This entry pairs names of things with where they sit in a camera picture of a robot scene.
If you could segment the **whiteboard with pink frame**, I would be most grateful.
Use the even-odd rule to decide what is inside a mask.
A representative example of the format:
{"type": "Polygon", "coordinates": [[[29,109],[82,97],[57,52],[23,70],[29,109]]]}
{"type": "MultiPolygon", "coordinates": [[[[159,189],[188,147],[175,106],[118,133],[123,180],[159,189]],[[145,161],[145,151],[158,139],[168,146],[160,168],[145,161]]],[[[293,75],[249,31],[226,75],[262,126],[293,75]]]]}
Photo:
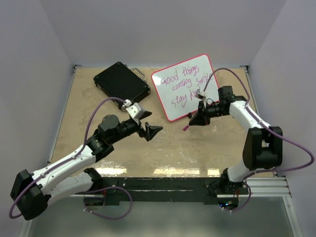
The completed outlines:
{"type": "Polygon", "coordinates": [[[202,54],[152,73],[151,79],[168,121],[197,110],[198,89],[206,92],[209,102],[219,100],[216,77],[208,81],[212,72],[209,56],[202,54]]]}

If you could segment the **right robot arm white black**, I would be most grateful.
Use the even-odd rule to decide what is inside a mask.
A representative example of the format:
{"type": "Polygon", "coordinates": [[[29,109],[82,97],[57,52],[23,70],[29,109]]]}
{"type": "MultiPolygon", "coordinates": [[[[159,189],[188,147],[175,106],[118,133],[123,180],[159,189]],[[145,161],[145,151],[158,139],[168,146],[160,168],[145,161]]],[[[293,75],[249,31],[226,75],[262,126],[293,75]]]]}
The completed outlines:
{"type": "Polygon", "coordinates": [[[234,194],[246,178],[282,163],[282,129],[270,126],[249,107],[244,96],[236,96],[231,86],[218,89],[219,101],[208,104],[206,93],[198,90],[198,109],[189,121],[190,126],[206,126],[211,118],[231,115],[247,132],[240,163],[226,168],[219,181],[208,188],[212,195],[234,194]]]}

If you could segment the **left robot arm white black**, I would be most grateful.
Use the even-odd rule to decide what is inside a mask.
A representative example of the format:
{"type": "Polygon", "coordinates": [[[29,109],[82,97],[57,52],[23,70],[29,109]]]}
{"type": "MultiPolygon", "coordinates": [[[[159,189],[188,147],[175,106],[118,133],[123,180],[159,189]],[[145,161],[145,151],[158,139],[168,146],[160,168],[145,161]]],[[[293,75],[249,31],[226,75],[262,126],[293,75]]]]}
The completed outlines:
{"type": "Polygon", "coordinates": [[[47,167],[33,172],[24,169],[16,175],[10,193],[13,204],[9,217],[32,220],[49,205],[72,194],[100,192],[102,178],[89,166],[108,156],[114,150],[114,143],[134,133],[150,141],[162,129],[148,123],[142,125],[132,117],[125,121],[116,115],[103,117],[93,135],[75,151],[47,167]]]}

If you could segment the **black hard case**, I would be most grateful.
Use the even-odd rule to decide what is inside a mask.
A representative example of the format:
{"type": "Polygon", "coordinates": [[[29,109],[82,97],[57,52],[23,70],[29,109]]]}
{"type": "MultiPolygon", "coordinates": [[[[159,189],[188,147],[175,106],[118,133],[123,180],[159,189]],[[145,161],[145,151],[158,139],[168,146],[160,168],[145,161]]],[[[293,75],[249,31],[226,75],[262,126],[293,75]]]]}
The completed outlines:
{"type": "Polygon", "coordinates": [[[144,80],[145,74],[138,68],[128,68],[122,62],[116,62],[93,77],[94,84],[108,97],[117,97],[132,102],[140,102],[151,93],[144,80]]]}

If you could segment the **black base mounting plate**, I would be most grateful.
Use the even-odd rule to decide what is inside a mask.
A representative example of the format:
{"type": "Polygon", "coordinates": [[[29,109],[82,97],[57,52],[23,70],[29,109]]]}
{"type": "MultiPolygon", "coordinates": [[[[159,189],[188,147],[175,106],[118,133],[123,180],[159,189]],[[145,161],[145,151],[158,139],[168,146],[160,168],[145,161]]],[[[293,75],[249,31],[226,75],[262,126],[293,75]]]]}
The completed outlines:
{"type": "Polygon", "coordinates": [[[217,204],[218,199],[229,199],[236,194],[247,195],[248,188],[242,183],[223,184],[219,177],[104,177],[103,184],[92,190],[110,187],[106,190],[105,205],[118,205],[129,201],[127,190],[133,202],[202,202],[217,204]]]}

